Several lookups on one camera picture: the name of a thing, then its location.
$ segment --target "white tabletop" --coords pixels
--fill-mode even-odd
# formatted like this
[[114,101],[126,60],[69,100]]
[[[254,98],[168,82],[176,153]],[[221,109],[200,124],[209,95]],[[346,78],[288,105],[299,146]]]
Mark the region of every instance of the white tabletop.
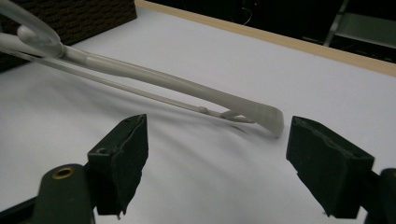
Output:
[[[148,115],[149,157],[125,217],[97,223],[362,223],[323,215],[286,161],[292,116],[316,120],[396,164],[396,78],[139,7],[138,19],[75,45],[281,109],[276,139],[39,64],[0,74],[0,210],[87,152],[122,119]],[[145,83],[164,96],[223,108]]]

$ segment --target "white tongs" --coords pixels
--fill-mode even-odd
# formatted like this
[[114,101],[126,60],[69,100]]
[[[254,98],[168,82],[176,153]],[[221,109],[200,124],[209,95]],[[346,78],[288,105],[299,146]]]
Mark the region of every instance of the white tongs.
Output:
[[[257,122],[275,136],[279,137],[282,134],[284,126],[283,115],[282,112],[275,107],[249,101],[222,91],[213,90],[180,77],[174,77],[135,64],[121,62],[65,46],[61,43],[56,32],[46,23],[8,0],[0,0],[0,13],[21,24],[18,29],[18,36],[0,33],[0,51],[4,53],[32,62],[42,63],[46,66],[60,69],[79,77],[85,77],[108,86],[215,118],[245,123]],[[209,110],[203,106],[181,103],[87,74],[75,68],[64,66],[61,64],[62,62],[71,63],[79,67],[88,68],[112,76],[128,77],[173,91],[182,92],[226,107],[229,111],[220,113]]]

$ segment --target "white table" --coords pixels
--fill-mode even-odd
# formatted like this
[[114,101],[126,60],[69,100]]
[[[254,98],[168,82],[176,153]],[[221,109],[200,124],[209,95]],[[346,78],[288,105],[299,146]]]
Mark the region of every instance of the white table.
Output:
[[[113,90],[39,64],[0,74],[0,210],[36,196],[53,167],[84,164],[122,119],[148,114],[149,157],[121,221],[97,223],[362,223],[323,215],[286,161],[292,116],[321,122],[396,164],[396,78],[138,7],[138,19],[77,45],[273,105],[276,139],[234,124]],[[220,109],[130,79],[124,84]]]

